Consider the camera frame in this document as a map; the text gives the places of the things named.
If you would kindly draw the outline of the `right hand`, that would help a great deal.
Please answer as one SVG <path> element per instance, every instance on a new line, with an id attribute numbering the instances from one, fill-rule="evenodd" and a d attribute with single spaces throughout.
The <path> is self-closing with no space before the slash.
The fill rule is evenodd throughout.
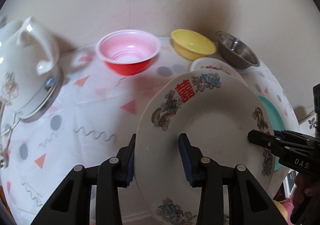
<path id="1" fill-rule="evenodd" d="M 319 196 L 319 181 L 310 180 L 299 173 L 295 179 L 295 192 L 293 196 L 293 206 L 296 208 L 303 203 L 306 196 Z"/>

